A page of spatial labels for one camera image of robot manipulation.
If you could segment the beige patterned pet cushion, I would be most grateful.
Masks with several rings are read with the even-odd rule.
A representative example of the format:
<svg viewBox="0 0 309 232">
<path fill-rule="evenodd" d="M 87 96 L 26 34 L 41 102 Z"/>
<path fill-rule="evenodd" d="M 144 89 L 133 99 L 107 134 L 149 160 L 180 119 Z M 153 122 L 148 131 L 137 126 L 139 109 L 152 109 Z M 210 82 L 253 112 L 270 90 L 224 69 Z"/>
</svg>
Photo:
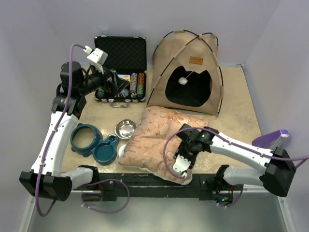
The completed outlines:
<svg viewBox="0 0 309 232">
<path fill-rule="evenodd" d="M 200 117 L 160 106 L 146 107 L 141 115 L 140 123 L 129 139 L 118 163 L 122 166 L 150 172 L 177 184 L 189 184 L 192 181 L 191 171 L 188 171 L 188 175 L 184 179 L 176 178 L 167 170 L 163 159 L 165 157 L 167 165 L 172 168 L 173 156 L 181 139 L 177 136 L 173 137 L 168 143 L 165 153 L 163 148 L 168 138 L 177 132 L 183 124 L 188 124 L 191 127 L 205 127 L 209 125 L 209 122 Z"/>
</svg>

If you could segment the stainless steel pet bowl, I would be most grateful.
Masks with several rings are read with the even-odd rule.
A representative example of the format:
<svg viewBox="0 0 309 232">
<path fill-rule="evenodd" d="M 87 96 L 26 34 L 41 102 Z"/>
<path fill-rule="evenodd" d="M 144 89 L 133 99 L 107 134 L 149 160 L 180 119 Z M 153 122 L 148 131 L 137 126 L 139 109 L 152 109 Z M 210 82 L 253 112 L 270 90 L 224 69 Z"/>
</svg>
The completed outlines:
<svg viewBox="0 0 309 232">
<path fill-rule="evenodd" d="M 116 124 L 114 131 L 120 139 L 127 140 L 131 138 L 136 128 L 137 125 L 133 120 L 123 119 Z"/>
</svg>

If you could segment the teal double pet bowl stand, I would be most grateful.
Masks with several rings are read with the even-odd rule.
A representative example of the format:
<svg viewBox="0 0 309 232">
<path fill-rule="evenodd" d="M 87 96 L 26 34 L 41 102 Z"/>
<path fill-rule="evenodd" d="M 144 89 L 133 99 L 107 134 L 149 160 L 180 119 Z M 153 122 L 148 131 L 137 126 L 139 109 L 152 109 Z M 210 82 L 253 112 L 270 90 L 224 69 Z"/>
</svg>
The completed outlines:
<svg viewBox="0 0 309 232">
<path fill-rule="evenodd" d="M 90 145 L 80 147 L 73 141 L 77 133 L 83 129 L 90 129 L 94 138 Z M 94 160 L 101 165 L 113 163 L 117 156 L 117 146 L 119 138 L 116 134 L 109 134 L 105 139 L 102 133 L 93 125 L 79 123 L 70 136 L 71 150 L 83 157 L 93 156 Z"/>
</svg>

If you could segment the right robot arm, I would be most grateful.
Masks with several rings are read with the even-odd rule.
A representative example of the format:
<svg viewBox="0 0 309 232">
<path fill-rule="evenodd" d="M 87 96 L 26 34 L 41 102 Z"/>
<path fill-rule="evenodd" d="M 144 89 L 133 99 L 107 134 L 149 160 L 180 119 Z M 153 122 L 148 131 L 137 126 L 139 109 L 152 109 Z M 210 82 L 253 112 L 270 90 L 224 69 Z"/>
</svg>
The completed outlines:
<svg viewBox="0 0 309 232">
<path fill-rule="evenodd" d="M 234 185 L 254 185 L 262 186 L 276 196 L 287 196 L 296 167 L 285 149 L 256 147 L 213 128 L 188 124 L 184 124 L 176 136 L 181 143 L 174 155 L 174 173 L 186 177 L 187 170 L 193 168 L 200 152 L 220 154 L 242 162 L 246 167 L 222 166 L 215 178 L 217 188 L 225 190 Z"/>
</svg>

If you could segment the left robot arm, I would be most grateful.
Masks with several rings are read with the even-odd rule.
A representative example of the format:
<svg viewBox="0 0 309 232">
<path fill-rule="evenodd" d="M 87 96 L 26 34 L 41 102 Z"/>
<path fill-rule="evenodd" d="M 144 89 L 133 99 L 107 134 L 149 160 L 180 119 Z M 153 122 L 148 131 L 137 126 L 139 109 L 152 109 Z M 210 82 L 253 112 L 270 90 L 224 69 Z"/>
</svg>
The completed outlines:
<svg viewBox="0 0 309 232">
<path fill-rule="evenodd" d="M 64 63 L 60 70 L 60 84 L 52 103 L 48 133 L 42 149 L 30 171 L 22 172 L 19 181 L 30 195 L 52 201 L 65 201 L 72 190 L 81 186 L 96 189 L 100 184 L 98 169 L 80 165 L 73 171 L 63 173 L 62 162 L 66 147 L 72 139 L 86 105 L 86 95 L 99 88 L 107 88 L 115 71 L 97 70 L 93 65 L 85 70 L 80 63 Z"/>
</svg>

